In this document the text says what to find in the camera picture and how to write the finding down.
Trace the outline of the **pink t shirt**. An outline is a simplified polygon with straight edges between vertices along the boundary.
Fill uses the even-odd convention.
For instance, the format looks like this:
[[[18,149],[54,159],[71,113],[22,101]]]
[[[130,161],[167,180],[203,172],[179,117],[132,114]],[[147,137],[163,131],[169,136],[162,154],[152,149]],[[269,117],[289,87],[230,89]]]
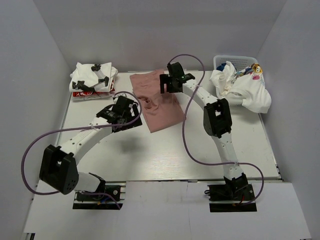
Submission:
[[[141,103],[143,117],[151,133],[172,127],[184,119],[176,95],[160,92],[160,75],[164,73],[163,69],[158,69],[130,76],[133,93]]]

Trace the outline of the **blue t shirt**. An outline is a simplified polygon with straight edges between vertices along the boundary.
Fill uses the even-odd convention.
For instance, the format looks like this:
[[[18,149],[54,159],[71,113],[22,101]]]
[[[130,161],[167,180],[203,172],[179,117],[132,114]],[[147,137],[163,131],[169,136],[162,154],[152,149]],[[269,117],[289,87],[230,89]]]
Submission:
[[[219,66],[217,66],[217,67],[216,67],[216,70],[222,72],[222,71],[224,70],[225,66],[226,66],[226,63],[224,62],[224,63],[220,64]]]

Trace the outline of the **white printed t shirt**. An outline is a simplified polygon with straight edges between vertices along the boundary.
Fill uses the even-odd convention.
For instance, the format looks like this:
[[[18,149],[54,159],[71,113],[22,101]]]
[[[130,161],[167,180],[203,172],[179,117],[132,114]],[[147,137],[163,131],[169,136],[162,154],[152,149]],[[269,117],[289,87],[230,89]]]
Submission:
[[[227,95],[241,95],[242,106],[258,113],[266,114],[272,104],[270,93],[265,87],[263,70],[258,63],[237,70],[230,61],[225,62],[223,71],[213,70],[210,82],[219,99],[227,99]]]

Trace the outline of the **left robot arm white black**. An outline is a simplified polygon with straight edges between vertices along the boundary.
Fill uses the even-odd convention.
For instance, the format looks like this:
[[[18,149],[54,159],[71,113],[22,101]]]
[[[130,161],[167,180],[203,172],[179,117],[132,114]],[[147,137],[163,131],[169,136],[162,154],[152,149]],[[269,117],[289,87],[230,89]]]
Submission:
[[[93,173],[79,172],[77,165],[105,137],[142,125],[139,103],[120,95],[104,107],[86,129],[68,141],[49,145],[43,153],[39,178],[63,195],[72,191],[99,200],[105,196],[106,181]]]

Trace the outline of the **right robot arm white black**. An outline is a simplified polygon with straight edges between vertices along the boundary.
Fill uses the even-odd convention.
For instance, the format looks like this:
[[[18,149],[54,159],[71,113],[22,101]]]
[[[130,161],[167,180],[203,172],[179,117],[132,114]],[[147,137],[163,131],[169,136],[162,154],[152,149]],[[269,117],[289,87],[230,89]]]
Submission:
[[[160,92],[183,93],[203,110],[203,128],[214,141],[220,157],[220,163],[215,165],[223,166],[225,184],[218,188],[217,193],[226,200],[243,201],[249,184],[232,143],[232,117],[228,101],[210,94],[194,75],[184,72],[179,62],[168,63],[167,70],[168,74],[159,77]]]

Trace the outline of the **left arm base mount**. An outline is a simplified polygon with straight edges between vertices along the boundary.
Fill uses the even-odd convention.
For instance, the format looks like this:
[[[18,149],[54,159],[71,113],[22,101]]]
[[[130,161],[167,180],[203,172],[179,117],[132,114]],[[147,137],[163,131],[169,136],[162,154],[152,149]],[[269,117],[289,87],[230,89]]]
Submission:
[[[126,182],[107,182],[102,193],[76,192],[73,210],[120,210],[126,197]]]

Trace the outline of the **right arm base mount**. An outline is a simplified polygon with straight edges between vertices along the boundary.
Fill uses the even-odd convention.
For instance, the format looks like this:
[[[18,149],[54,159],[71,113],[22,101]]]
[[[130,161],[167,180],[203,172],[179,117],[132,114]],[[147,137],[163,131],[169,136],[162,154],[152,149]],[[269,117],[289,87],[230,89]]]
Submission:
[[[232,191],[227,188],[226,184],[212,184],[207,187],[204,194],[208,196],[211,213],[257,212],[255,194],[251,184],[235,195],[232,195]]]

